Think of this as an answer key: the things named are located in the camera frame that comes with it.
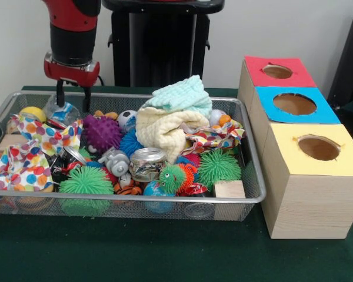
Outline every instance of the circular hole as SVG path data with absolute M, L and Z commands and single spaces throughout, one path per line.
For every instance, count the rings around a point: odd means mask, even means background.
M 279 66 L 279 65 L 271 65 L 268 64 L 263 68 L 263 71 L 266 75 L 272 78 L 278 79 L 286 79 L 290 78 L 293 74 L 292 70 L 287 68 L 286 66 Z
M 317 110 L 313 100 L 301 94 L 283 93 L 273 99 L 275 106 L 295 116 L 310 115 Z
M 316 160 L 334 160 L 340 154 L 339 145 L 321 136 L 305 136 L 300 138 L 298 146 L 304 153 Z

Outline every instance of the stacked boxes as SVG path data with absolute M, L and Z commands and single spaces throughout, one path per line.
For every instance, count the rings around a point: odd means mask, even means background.
M 343 239 L 353 222 L 353 140 L 299 59 L 246 57 L 238 99 L 263 166 L 273 239 Z

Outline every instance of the purple spiky ball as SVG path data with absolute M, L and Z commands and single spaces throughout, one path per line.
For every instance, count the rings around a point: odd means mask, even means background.
M 122 139 L 118 122 L 106 116 L 96 119 L 88 115 L 84 119 L 84 135 L 88 144 L 96 148 L 99 154 L 105 153 L 111 147 L 118 149 Z

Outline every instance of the white wall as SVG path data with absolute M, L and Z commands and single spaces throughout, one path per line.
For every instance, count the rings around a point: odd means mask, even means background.
M 353 17 L 353 0 L 226 0 L 211 15 L 207 87 L 237 88 L 244 55 L 297 56 L 328 94 Z M 114 83 L 111 13 L 102 7 L 94 58 L 106 84 Z M 0 102 L 23 85 L 54 85 L 43 73 L 49 20 L 40 0 L 0 1 Z

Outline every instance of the green spiky ball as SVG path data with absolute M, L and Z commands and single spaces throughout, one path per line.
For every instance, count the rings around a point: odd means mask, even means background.
M 185 181 L 185 172 L 176 164 L 166 166 L 159 174 L 159 185 L 165 193 L 175 194 Z
M 206 185 L 209 191 L 218 181 L 240 180 L 242 176 L 237 160 L 221 149 L 201 155 L 201 165 L 198 173 L 198 182 Z
M 69 179 L 59 187 L 60 193 L 113 194 L 112 184 L 106 173 L 96 167 L 83 166 L 71 170 Z M 100 216 L 111 202 L 92 199 L 59 199 L 62 210 L 69 216 Z
M 95 158 L 94 156 L 90 155 L 90 152 L 85 148 L 85 147 L 82 147 L 81 149 L 78 150 L 78 152 L 80 153 L 81 156 L 83 156 L 84 158 L 87 158 L 87 159 L 93 159 Z

